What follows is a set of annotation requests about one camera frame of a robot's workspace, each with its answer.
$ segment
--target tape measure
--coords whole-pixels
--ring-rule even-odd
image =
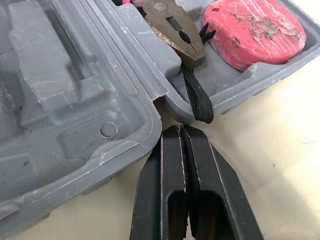
[[[202,19],[209,43],[229,65],[245,71],[251,64],[284,64],[300,53],[306,33],[295,16],[277,0],[217,0]]]

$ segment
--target circular indent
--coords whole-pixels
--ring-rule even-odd
[[[220,11],[220,8],[218,8],[218,7],[215,7],[215,8],[212,8],[212,10],[211,10],[213,13],[217,13],[217,12],[219,12]]]
[[[164,2],[156,2],[153,5],[153,8],[158,11],[164,11],[167,9],[167,4],[165,4]]]
[[[113,138],[118,134],[118,128],[113,122],[106,122],[101,126],[100,133],[102,137]]]

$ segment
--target white surface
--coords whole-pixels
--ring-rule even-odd
[[[294,2],[320,22],[319,1]],[[212,124],[196,126],[238,173],[266,240],[320,240],[319,104],[317,58]],[[164,129],[175,124],[163,102],[157,107]],[[16,240],[128,240],[144,162],[68,201]]]

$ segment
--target tool case compartment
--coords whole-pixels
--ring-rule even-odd
[[[207,0],[177,1],[200,29]],[[282,0],[307,33],[284,65],[241,73],[205,45],[195,76],[224,113],[320,53],[319,26]],[[0,1],[0,239],[48,216],[136,162],[156,145],[164,97],[194,122],[181,59],[133,4],[112,0]]]
[[[107,182],[160,137],[117,33],[90,11],[85,0],[0,2],[0,239]]]
[[[214,1],[176,0],[175,2],[187,11],[200,31],[203,14],[207,6]],[[303,26],[306,33],[306,43],[303,51],[285,64],[273,65],[258,62],[251,65],[245,72],[241,72],[228,65],[210,44],[206,43],[204,46],[206,57],[203,64],[194,69],[194,75],[208,94],[214,113],[224,114],[228,112],[249,97],[291,75],[320,55],[319,25],[290,0],[279,0],[279,2],[288,8]],[[136,39],[173,86],[166,94],[166,100],[173,116],[182,123],[192,122],[194,119],[184,77],[182,72],[176,68],[179,59],[173,58],[171,55],[164,59],[163,55],[159,54],[158,49],[162,43],[156,39],[151,40],[154,33],[149,25],[140,19],[139,13],[132,4],[124,4],[118,8],[122,12],[130,14],[128,17],[122,16],[123,21],[129,26]],[[172,64],[170,74],[166,74],[165,70],[162,70],[164,62]]]

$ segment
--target clamp jaw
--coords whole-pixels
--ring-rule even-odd
[[[162,133],[138,178],[130,240],[263,240],[236,172],[191,126]]]

